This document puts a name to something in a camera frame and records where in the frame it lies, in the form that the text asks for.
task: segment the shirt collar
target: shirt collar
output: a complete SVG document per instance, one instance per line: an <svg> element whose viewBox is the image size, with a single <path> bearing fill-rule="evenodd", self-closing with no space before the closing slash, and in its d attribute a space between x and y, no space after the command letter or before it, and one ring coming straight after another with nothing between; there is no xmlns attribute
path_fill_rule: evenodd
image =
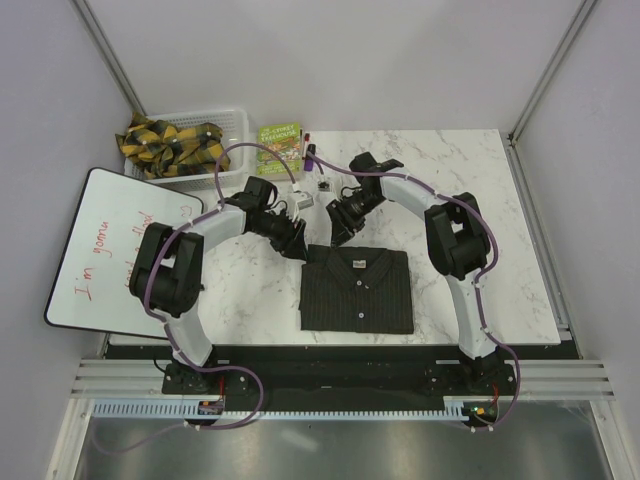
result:
<svg viewBox="0 0 640 480"><path fill-rule="evenodd" d="M329 253L326 265L336 280L345 288L355 287L358 280L362 281L363 287L374 288L393 265L393 258L388 250L384 250L361 276L357 276L354 273L354 269L349 268L335 250Z"/></svg>

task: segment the black base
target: black base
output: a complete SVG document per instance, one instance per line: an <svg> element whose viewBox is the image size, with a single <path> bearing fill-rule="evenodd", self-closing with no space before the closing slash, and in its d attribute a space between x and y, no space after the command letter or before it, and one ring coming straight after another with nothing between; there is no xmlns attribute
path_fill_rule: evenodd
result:
<svg viewBox="0 0 640 480"><path fill-rule="evenodd" d="M406 355L400 357L387 347L291 348L225 352L228 347L219 347L216 353L224 363L249 368L260 377L265 388L263 411L442 410L444 396L491 398L494 385L501 395L512 395L515 390L515 374L504 363L504 355L496 355L493 368L479 377L470 375L465 365L438 363L432 355L426 355L429 350L425 347L412 352L411 347L401 347ZM284 358L274 360L278 352ZM217 395L220 376L224 377L227 411L255 407L258 386L248 375L235 371L201 375L177 362L167 368L162 393Z"/></svg>

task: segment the metal floor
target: metal floor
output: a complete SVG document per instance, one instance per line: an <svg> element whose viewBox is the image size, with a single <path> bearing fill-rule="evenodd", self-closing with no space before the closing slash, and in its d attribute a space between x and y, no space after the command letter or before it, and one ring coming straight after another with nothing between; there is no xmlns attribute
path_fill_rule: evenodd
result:
<svg viewBox="0 0 640 480"><path fill-rule="evenodd" d="M583 412L588 406L520 403L495 432L477 434L435 422L269 420L222 432L178 429L115 457L87 441L76 479L611 479ZM115 449L171 423L94 419L90 428Z"/></svg>

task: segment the yellow black cloth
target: yellow black cloth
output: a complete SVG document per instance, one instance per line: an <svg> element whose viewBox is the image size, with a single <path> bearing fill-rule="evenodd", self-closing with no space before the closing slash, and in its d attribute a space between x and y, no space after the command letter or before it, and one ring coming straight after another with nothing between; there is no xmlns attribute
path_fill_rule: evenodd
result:
<svg viewBox="0 0 640 480"><path fill-rule="evenodd" d="M222 154L222 129L213 123L179 129L165 120L150 120L134 113L125 135L116 135L118 146L147 179L213 173ZM229 158L220 171L229 169Z"/></svg>

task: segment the white cable tray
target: white cable tray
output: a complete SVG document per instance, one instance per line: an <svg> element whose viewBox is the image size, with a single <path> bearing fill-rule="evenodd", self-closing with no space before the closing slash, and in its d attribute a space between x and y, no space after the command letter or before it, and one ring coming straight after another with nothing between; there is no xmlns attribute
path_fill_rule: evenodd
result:
<svg viewBox="0 0 640 480"><path fill-rule="evenodd" d="M164 399L103 399L96 400L93 416L96 418L172 418L215 419L217 415L198 411L201 400ZM363 412L260 412L262 420L436 420L463 421L462 402L446 401L444 410L363 411ZM222 418L240 419L251 412L225 412Z"/></svg>

